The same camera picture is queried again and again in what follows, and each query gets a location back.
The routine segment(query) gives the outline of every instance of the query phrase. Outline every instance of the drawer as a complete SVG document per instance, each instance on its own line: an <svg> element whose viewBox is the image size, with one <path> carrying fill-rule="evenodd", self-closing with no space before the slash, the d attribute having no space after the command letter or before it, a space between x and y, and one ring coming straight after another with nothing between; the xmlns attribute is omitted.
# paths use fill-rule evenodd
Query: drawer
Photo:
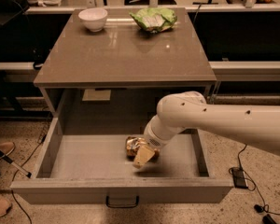
<svg viewBox="0 0 280 224"><path fill-rule="evenodd" d="M219 203L233 184L215 178L199 130L177 135L142 169L127 157L127 137L142 136L163 95L117 90L98 104L64 90L32 178L11 188L31 204Z"/></svg>

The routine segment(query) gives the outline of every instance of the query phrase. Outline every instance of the floor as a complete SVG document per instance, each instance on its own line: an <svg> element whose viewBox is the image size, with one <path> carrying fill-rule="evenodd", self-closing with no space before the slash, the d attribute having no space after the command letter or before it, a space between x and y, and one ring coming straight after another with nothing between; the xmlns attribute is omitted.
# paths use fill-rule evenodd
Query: floor
<svg viewBox="0 0 280 224"><path fill-rule="evenodd" d="M274 99L250 99L243 97L218 97L217 104L262 104L280 105L280 97ZM10 158L18 164L23 164L36 149L31 159L23 166L33 171L37 154L41 148L39 139L48 128L49 121L40 120L5 120L0 119L0 143L13 141L16 149ZM237 155L244 147L243 144L223 138L212 133L205 133L205 143L209 153L209 160L216 178L228 178L229 169L238 166ZM270 206L270 211L280 213L280 157L253 147L241 154L242 165L257 183L261 195ZM12 202L10 212L0 217L1 224L28 224L29 219L19 208L11 195L9 188L16 169L0 161L0 194ZM17 173L15 178L26 178ZM82 205L31 205L15 194L15 197L34 224L62 223L62 224L97 224L97 223L262 223L265 214L258 214L254 210L255 204L262 205L259 194L247 189L231 189L221 203L162 203L139 204L133 209L110 209L102 204ZM274 221L280 224L280 217L272 215Z"/></svg>

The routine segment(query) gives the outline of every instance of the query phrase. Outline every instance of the cord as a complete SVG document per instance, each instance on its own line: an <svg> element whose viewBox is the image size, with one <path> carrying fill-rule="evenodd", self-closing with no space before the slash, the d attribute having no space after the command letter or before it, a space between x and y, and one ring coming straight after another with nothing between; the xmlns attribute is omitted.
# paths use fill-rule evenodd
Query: cord
<svg viewBox="0 0 280 224"><path fill-rule="evenodd" d="M197 19L197 15L198 15L198 12L200 10L200 8L202 7L203 4L199 4L198 5L198 8L196 10L196 13L195 13L195 16L194 16L194 19L193 19L193 26L195 26L195 22L196 22L196 19Z"/></svg>
<svg viewBox="0 0 280 224"><path fill-rule="evenodd" d="M238 170L243 171L243 172L245 173L245 175L247 175L248 178L246 178L246 177L240 177L240 176L238 176L237 178L244 178L245 180L251 182L251 183L254 185L254 187L253 187L252 189L248 188L248 190L249 190L249 191L254 191L254 190L256 190L256 191L258 192L260 198L262 199L263 206L255 205L255 207L254 207L256 210L258 209L257 211L258 211L259 213L265 212L265 213L267 213L267 214L272 214L272 215L280 216L280 213L275 213L275 212L270 211L270 206L269 206L268 204L266 204L266 202L265 202L265 200L264 200L262 194L261 194L260 191L259 191L259 187L257 186L256 182L252 179L252 177L251 177L251 176L244 170L244 168L243 168L243 165L242 165L242 163L241 163L240 154L241 154L242 152L245 151L246 147L247 147L247 145L245 145L245 147L238 153L238 156L237 156L237 157L238 157L238 161L239 161ZM231 175L232 175L232 172L231 172L232 169L236 169L236 167L232 167L232 168L229 169L229 173L230 173Z"/></svg>

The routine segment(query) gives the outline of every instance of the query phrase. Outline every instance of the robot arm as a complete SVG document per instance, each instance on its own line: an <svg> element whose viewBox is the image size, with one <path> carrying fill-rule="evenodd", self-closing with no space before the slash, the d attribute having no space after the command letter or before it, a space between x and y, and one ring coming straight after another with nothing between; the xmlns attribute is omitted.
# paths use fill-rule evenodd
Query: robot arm
<svg viewBox="0 0 280 224"><path fill-rule="evenodd" d="M280 106L208 105L195 91L171 94L159 101L145 139L161 149L186 129L215 133L280 156Z"/></svg>

